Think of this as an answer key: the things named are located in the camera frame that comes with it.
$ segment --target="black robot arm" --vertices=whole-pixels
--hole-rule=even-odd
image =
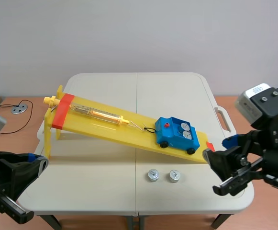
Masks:
[[[225,151],[203,152],[211,169],[223,181],[219,187],[213,187],[214,192],[235,196],[250,181],[259,179],[278,188],[278,88],[261,84],[245,91],[236,107],[257,130],[225,139]],[[260,158],[250,163],[249,153]]]

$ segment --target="wire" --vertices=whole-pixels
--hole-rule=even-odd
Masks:
[[[26,122],[26,124],[22,127],[22,128],[19,128],[18,130],[16,130],[16,131],[13,131],[13,132],[6,132],[6,133],[0,133],[0,134],[11,134],[11,133],[16,133],[16,132],[19,132],[20,130],[22,130],[23,128],[25,128],[26,127],[26,125],[29,123],[29,121],[30,121],[30,119],[32,118],[32,114],[33,114],[33,103],[31,102],[31,101],[29,101],[29,100],[21,100],[20,101],[20,103],[18,104],[18,105],[15,105],[16,107],[19,107],[19,105],[21,104],[21,102],[30,102],[31,104],[32,104],[32,109],[31,109],[31,111],[30,111],[30,116],[29,116],[29,119],[28,119],[28,121]]]
[[[18,105],[15,104],[0,104],[0,108],[8,108],[8,107],[19,107]]]

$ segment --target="yellow ramp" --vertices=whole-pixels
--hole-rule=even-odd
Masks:
[[[59,95],[59,98],[61,98],[63,94],[64,93],[58,93],[57,95]],[[156,119],[154,118],[132,113],[126,110],[122,110],[119,108],[115,108],[109,105],[101,104],[76,96],[74,97],[72,102],[92,107],[95,109],[100,109],[109,113],[122,115],[124,119],[133,121],[141,128],[144,127],[143,123],[145,123],[147,127],[155,128]],[[45,126],[51,126],[55,114],[56,110],[54,110],[51,114],[48,114],[48,117],[46,118],[47,124]],[[90,137],[114,141],[135,148],[158,152],[174,157],[184,158],[191,161],[205,162],[205,160],[202,157],[202,151],[207,148],[206,141],[208,141],[208,139],[206,134],[198,131],[197,135],[200,142],[200,148],[193,155],[188,155],[184,150],[174,149],[171,147],[165,149],[161,148],[159,144],[157,144],[156,142],[155,133],[141,131],[138,128],[131,127],[127,124],[121,124],[119,126],[114,123],[81,115],[79,113],[74,112],[73,110],[68,111],[63,125],[63,130],[79,133]]]

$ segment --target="yellow support stand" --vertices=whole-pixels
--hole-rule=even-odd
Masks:
[[[57,91],[57,99],[61,99],[65,93],[62,92],[62,86],[59,87]],[[74,97],[72,103],[77,103],[87,107],[103,110],[112,114],[117,114],[123,116],[124,119],[128,121],[133,121],[135,124],[144,127],[155,128],[156,119],[143,116],[140,114],[132,113],[126,110],[115,108],[109,105],[101,104],[98,102],[90,101],[80,97]],[[50,157],[50,128],[53,123],[53,119],[56,115],[57,109],[51,111],[48,109],[44,117],[44,149],[45,156]],[[200,147],[193,155],[188,155],[186,151],[175,149],[175,148],[161,148],[156,142],[155,133],[150,133],[147,131],[141,131],[138,128],[129,126],[127,124],[115,124],[111,122],[106,122],[103,120],[87,117],[86,115],[81,115],[73,110],[68,111],[64,124],[63,130],[79,133],[82,135],[105,139],[109,141],[114,141],[124,145],[132,146],[139,149],[144,149],[148,151],[158,152],[174,157],[184,158],[187,160],[205,162],[202,157],[202,151],[207,148],[208,138],[206,134],[198,132],[197,136],[200,142]],[[56,138],[59,139],[60,130],[56,130]]]

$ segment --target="toy car wheel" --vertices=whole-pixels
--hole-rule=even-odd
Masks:
[[[190,148],[190,149],[187,149],[187,154],[188,155],[192,155],[192,154],[194,154],[196,151],[195,151],[195,149],[193,149],[193,148]]]
[[[162,147],[162,148],[167,148],[168,147],[168,142],[167,141],[162,141],[162,142],[160,142],[160,147]]]

